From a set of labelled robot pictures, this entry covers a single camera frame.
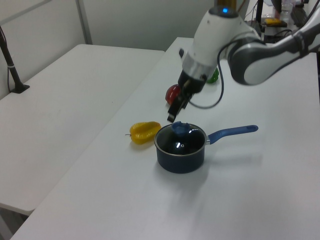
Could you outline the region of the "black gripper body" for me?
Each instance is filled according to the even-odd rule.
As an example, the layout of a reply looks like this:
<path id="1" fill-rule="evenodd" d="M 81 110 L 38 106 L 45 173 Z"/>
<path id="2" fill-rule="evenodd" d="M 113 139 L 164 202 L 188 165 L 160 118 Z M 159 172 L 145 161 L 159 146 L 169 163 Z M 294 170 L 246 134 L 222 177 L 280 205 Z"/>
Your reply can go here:
<path id="1" fill-rule="evenodd" d="M 178 85 L 184 94 L 193 95 L 202 91 L 206 81 L 207 76 L 205 74 L 202 74 L 199 79 L 195 79 L 182 70 L 178 78 Z"/>

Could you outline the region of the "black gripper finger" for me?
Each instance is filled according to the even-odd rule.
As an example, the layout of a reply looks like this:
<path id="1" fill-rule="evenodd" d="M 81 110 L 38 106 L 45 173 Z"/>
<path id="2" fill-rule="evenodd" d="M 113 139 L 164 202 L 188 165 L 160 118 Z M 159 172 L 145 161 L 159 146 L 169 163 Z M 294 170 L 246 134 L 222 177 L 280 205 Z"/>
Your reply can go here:
<path id="1" fill-rule="evenodd" d="M 182 97 L 183 97 L 183 103 L 182 103 L 182 108 L 185 109 L 190 102 L 191 98 L 193 97 L 193 94 L 188 93 L 188 92 L 182 92 Z"/>
<path id="2" fill-rule="evenodd" d="M 169 109 L 168 109 L 168 117 L 167 120 L 170 123 L 173 123 L 179 114 L 179 112 L 182 109 L 182 104 L 183 104 L 183 97 L 182 97 L 182 92 L 180 91 L 179 93 L 171 91 L 166 95 L 166 100 L 167 103 L 169 104 Z"/>

